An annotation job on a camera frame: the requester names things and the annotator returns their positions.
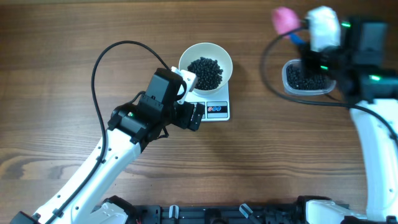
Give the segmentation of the pink scoop blue handle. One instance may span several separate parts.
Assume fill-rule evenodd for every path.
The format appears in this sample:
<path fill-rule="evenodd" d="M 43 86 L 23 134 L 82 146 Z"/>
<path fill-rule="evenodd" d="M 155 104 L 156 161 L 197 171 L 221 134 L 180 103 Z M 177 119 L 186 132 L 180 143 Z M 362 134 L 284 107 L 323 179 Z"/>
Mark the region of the pink scoop blue handle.
<path fill-rule="evenodd" d="M 302 26 L 298 15 L 287 7 L 278 7 L 272 11 L 272 24 L 279 35 L 301 28 Z"/>

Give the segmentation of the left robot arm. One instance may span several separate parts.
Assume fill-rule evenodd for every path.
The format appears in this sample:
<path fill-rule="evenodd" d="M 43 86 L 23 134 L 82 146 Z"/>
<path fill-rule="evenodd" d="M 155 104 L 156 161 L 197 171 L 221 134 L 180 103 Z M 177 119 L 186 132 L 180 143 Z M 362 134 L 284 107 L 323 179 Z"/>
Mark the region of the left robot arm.
<path fill-rule="evenodd" d="M 119 197 L 97 203 L 116 177 L 137 159 L 146 146 L 167 137 L 173 124 L 196 131 L 205 107 L 185 100 L 198 77 L 189 71 L 159 68 L 146 91 L 133 102 L 118 106 L 97 148 L 69 181 L 33 215 L 19 212 L 12 223 L 127 223 L 135 208 Z"/>

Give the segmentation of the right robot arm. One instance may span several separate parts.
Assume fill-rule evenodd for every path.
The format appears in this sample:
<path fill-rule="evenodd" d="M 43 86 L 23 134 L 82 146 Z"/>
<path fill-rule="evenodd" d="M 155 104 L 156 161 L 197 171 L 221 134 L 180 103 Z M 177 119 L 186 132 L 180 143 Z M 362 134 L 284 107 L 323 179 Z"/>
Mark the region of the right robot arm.
<path fill-rule="evenodd" d="M 387 24 L 363 17 L 340 22 L 335 13 L 307 14 L 310 42 L 301 51 L 307 74 L 338 84 L 361 142 L 368 185 L 366 213 L 333 202 L 306 203 L 307 223 L 397 222 L 397 74 L 383 69 Z"/>

